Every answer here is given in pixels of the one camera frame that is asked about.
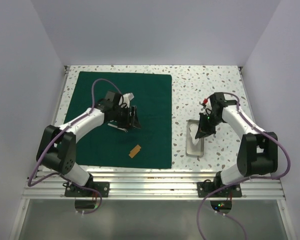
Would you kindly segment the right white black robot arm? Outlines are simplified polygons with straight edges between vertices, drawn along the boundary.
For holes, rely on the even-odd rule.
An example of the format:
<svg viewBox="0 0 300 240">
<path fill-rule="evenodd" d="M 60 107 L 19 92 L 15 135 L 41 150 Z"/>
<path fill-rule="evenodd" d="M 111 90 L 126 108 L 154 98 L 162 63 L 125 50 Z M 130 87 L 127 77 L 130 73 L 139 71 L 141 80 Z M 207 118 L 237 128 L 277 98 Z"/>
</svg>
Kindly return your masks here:
<svg viewBox="0 0 300 240">
<path fill-rule="evenodd" d="M 238 184 L 247 177 L 262 177 L 278 169 L 277 135 L 258 128 L 242 110 L 237 96 L 233 99 L 225 96 L 224 92 L 215 92 L 205 98 L 201 103 L 204 112 L 199 114 L 198 125 L 189 128 L 194 144 L 216 134 L 221 123 L 228 124 L 240 138 L 236 163 L 217 172 L 213 180 L 199 182 L 200 197 L 212 192 L 225 196 L 236 189 L 232 183 Z"/>
</svg>

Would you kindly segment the white gauze pad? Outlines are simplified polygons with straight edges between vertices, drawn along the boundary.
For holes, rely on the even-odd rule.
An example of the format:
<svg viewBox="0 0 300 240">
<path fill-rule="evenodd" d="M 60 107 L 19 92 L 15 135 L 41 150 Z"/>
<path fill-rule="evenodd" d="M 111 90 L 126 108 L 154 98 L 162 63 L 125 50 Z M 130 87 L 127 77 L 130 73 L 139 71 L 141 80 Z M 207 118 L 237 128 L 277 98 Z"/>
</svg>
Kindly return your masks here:
<svg viewBox="0 0 300 240">
<path fill-rule="evenodd" d="M 200 138 L 196 138 L 198 128 L 199 127 L 196 124 L 191 124 L 190 127 L 189 127 L 189 133 L 190 133 L 191 141 L 192 141 L 192 144 L 194 146 L 196 146 L 200 141 Z"/>
</svg>

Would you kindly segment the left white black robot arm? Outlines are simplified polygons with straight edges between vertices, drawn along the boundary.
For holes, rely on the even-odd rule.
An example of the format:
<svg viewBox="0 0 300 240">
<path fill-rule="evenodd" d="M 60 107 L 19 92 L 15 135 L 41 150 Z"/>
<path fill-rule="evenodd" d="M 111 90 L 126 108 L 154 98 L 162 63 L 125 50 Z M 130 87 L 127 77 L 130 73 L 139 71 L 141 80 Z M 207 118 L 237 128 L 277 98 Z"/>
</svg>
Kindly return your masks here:
<svg viewBox="0 0 300 240">
<path fill-rule="evenodd" d="M 36 156 L 37 166 L 54 170 L 76 186 L 82 196 L 93 193 L 92 175 L 76 162 L 76 145 L 95 128 L 107 124 L 128 132 L 140 129 L 133 93 L 108 91 L 105 98 L 92 102 L 84 113 L 60 126 L 47 126 Z"/>
</svg>

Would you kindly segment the tan adhesive bandage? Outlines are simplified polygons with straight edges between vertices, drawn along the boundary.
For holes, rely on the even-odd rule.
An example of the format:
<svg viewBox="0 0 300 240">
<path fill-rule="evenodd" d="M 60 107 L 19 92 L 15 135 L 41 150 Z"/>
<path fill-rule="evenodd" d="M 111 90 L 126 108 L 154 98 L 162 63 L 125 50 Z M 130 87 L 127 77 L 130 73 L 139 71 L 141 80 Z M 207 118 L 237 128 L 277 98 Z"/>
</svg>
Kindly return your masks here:
<svg viewBox="0 0 300 240">
<path fill-rule="evenodd" d="M 131 151 L 131 152 L 129 153 L 129 157 L 130 157 L 130 158 L 134 158 L 135 155 L 136 155 L 138 152 L 139 152 L 139 151 Z"/>
<path fill-rule="evenodd" d="M 141 146 L 137 144 L 130 152 L 131 152 L 131 153 L 139 152 L 140 149 L 141 149 Z"/>
</svg>

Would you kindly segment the rectangular metal tray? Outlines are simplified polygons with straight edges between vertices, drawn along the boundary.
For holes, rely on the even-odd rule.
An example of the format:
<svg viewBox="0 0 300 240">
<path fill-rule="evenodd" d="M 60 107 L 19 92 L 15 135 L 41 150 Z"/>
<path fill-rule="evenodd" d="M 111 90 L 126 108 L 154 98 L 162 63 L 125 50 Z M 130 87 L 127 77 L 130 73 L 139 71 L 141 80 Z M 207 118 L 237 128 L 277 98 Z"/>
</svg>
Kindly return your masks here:
<svg viewBox="0 0 300 240">
<path fill-rule="evenodd" d="M 197 145 L 192 144 L 191 136 L 190 136 L 190 125 L 195 124 L 199 126 L 198 120 L 189 119 L 186 125 L 186 147 L 185 153 L 188 157 L 196 157 L 201 158 L 204 155 L 204 139 L 200 138 L 200 141 Z"/>
</svg>

